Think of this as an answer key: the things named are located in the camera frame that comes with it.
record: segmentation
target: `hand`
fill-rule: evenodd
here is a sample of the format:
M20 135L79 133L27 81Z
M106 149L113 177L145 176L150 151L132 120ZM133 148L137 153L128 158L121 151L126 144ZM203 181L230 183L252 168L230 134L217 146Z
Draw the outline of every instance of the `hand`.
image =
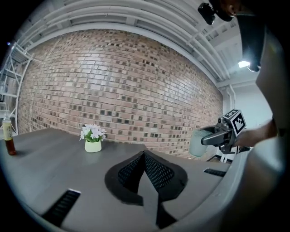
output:
M255 130L246 130L242 132L238 137L234 145L236 146L246 146L253 147L257 143L275 137L277 135L277 128L275 126L274 120L271 120L266 125L255 129Z

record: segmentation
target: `gray table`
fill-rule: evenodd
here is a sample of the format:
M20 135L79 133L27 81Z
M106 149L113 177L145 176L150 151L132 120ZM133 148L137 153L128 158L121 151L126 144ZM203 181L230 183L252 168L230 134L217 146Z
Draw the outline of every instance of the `gray table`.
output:
M156 196L146 177L140 191L145 206L126 205L107 190L104 177L117 163L145 150L144 145L102 142L102 150L90 154L84 141L56 129L45 129L14 138L17 156L9 156L0 141L1 166L16 196L35 213L43 215L68 189L81 192L61 228L69 231L157 231L155 217L148 210L150 197ZM182 159L160 152L156 155L178 164L188 174L188 184L165 209L181 219L198 207L222 178L204 173L206 168L226 171L228 164Z

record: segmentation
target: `white ceiling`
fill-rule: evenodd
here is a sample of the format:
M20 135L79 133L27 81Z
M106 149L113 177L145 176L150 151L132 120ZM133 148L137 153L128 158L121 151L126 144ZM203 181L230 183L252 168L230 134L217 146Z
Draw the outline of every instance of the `white ceiling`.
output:
M30 49L40 39L76 26L126 24L154 32L183 48L220 87L231 83L229 79L239 84L245 75L253 81L256 74L238 67L242 44L237 20L224 22L216 17L212 26L207 25L197 11L202 2L208 0L47 0L24 22L15 40Z

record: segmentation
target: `potted plant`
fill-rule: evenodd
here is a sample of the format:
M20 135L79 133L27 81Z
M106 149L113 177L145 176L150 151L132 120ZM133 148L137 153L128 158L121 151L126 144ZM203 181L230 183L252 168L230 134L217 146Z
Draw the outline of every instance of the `potted plant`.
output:
M86 152L98 152L102 149L101 141L106 138L105 130L97 125L85 125L81 131L81 138L86 140L85 150Z

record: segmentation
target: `white wall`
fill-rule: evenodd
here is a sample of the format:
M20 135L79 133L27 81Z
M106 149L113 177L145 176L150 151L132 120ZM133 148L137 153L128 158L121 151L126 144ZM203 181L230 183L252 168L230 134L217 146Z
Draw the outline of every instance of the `white wall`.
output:
M242 111L247 129L259 127L272 119L272 111L257 85L234 88L234 91L237 98L235 109ZM227 113L230 110L229 97L224 91L223 111Z

